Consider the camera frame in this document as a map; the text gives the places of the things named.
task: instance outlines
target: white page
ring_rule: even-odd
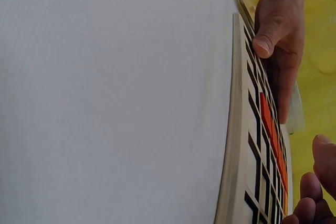
[[[212,223],[234,1],[0,7],[0,223]]]

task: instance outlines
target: skin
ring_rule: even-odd
[[[286,122],[305,40],[304,0],[259,0],[253,40],[256,54],[267,60],[279,121]]]
[[[301,200],[293,215],[283,224],[336,224],[336,217],[323,199],[322,187],[336,199],[336,145],[326,136],[318,135],[313,140],[314,173],[301,178]]]

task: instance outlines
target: fingernail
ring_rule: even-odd
[[[268,44],[266,42],[257,40],[257,44],[258,44],[259,47],[264,49],[267,52],[267,54],[269,55],[269,47],[268,47]]]
[[[319,134],[315,137],[315,140],[316,140],[316,143],[318,144],[330,144],[331,141],[330,139],[325,136],[325,135],[322,135],[322,134]]]

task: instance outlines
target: printed pattern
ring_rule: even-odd
[[[280,223],[288,211],[286,149],[265,66],[254,54],[245,25],[244,35],[249,103],[246,221]]]

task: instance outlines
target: yellow background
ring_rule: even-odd
[[[244,2],[253,13],[258,0]],[[306,127],[290,136],[294,206],[300,199],[301,176],[312,171],[314,136],[323,133],[336,138],[336,0],[305,0],[304,11],[306,43],[298,85]],[[324,196],[336,214],[336,203]]]

